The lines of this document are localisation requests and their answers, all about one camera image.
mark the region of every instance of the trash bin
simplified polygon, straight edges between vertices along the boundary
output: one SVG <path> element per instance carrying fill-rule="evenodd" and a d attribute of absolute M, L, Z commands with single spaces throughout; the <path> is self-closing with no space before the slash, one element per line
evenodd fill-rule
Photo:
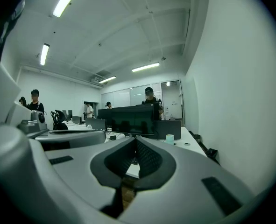
<path fill-rule="evenodd" d="M 201 136 L 199 134 L 194 134 L 193 138 L 197 141 L 197 143 L 201 142 Z"/>
<path fill-rule="evenodd" d="M 205 154 L 207 155 L 207 157 L 214 159 L 217 156 L 217 152 L 218 151 L 216 149 L 210 148 L 206 151 Z"/>

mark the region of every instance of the white desk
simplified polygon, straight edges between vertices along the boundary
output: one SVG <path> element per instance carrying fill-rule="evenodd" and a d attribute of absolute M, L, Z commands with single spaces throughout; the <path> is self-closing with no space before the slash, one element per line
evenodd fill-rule
<path fill-rule="evenodd" d="M 66 124 L 68 130 L 92 130 L 86 127 L 86 124 L 78 125 L 73 123 L 72 121 L 63 121 L 62 123 Z"/>
<path fill-rule="evenodd" d="M 108 138 L 110 138 L 110 136 L 112 135 L 116 135 L 118 140 L 125 138 L 124 134 L 110 133 L 109 135 L 106 136 L 107 139 L 105 142 L 109 142 Z M 185 148 L 207 157 L 204 151 L 202 150 L 202 148 L 199 146 L 199 144 L 196 142 L 196 140 L 193 138 L 193 136 L 189 133 L 189 131 L 185 127 L 181 127 L 181 139 L 175 140 L 174 143 L 176 144 L 176 145 L 173 145 L 174 148 L 177 148 L 177 147 Z M 139 164 L 138 165 L 132 164 L 127 170 L 127 175 L 134 178 L 139 178 L 139 171 L 140 171 Z"/>

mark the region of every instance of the computer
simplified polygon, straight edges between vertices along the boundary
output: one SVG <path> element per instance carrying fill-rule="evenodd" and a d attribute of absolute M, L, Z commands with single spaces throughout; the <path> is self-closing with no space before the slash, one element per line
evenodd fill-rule
<path fill-rule="evenodd" d="M 167 134 L 173 134 L 174 140 L 181 139 L 181 122 L 180 120 L 160 120 L 154 122 L 155 135 L 143 135 L 150 139 L 166 139 Z"/>
<path fill-rule="evenodd" d="M 160 114 L 159 114 L 159 109 L 160 105 L 158 102 L 150 103 L 150 104 L 142 104 L 142 105 L 136 105 L 136 106 L 145 106 L 145 105 L 152 105 L 154 114 L 155 114 L 155 120 L 160 120 Z"/>
<path fill-rule="evenodd" d="M 108 127 L 112 127 L 112 110 L 113 109 L 99 110 L 99 114 L 97 116 L 98 119 L 106 120 L 106 125 Z"/>
<path fill-rule="evenodd" d="M 80 117 L 80 116 L 73 116 L 72 117 L 72 122 L 75 123 L 75 124 L 81 125 L 82 124 L 82 117 Z"/>
<path fill-rule="evenodd" d="M 86 127 L 91 125 L 92 129 L 106 130 L 106 120 L 104 119 L 86 119 L 85 123 Z"/>
<path fill-rule="evenodd" d="M 153 105 L 113 108 L 112 132 L 154 135 L 153 110 Z"/>
<path fill-rule="evenodd" d="M 65 115 L 65 119 L 67 119 L 67 113 L 66 110 L 62 110 L 63 114 Z"/>
<path fill-rule="evenodd" d="M 69 118 L 72 119 L 72 110 L 69 110 L 68 114 L 69 114 Z"/>

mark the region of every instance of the black chair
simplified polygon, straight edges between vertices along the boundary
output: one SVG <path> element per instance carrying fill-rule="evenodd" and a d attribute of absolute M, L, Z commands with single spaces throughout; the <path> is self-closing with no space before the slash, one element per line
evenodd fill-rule
<path fill-rule="evenodd" d="M 62 111 L 60 110 L 55 110 L 55 112 L 51 111 L 50 114 L 53 117 L 53 130 L 68 130 L 68 127 L 66 124 L 62 123 L 65 121 L 65 115 Z"/>

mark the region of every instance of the black t-shirt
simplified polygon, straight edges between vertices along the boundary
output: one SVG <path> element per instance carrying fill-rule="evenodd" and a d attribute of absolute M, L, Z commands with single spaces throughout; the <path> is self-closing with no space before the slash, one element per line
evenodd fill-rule
<path fill-rule="evenodd" d="M 146 100 L 144 100 L 144 101 L 142 101 L 142 105 L 143 104 L 152 104 L 152 103 L 161 103 L 161 104 L 163 104 L 162 103 L 162 101 L 161 101 L 161 99 L 158 99 L 158 101 L 157 101 L 157 99 L 154 97 L 152 100 L 149 100 L 149 99 L 146 99 Z M 154 119 L 155 120 L 161 120 L 160 119 L 160 113 L 158 112 L 158 110 L 155 110 L 155 113 L 154 113 Z"/>
<path fill-rule="evenodd" d="M 33 102 L 31 102 L 29 105 L 27 105 L 27 108 L 30 110 L 37 110 L 37 111 L 41 111 L 42 113 L 44 113 L 44 107 L 43 104 L 38 102 L 36 104 L 33 104 Z"/>

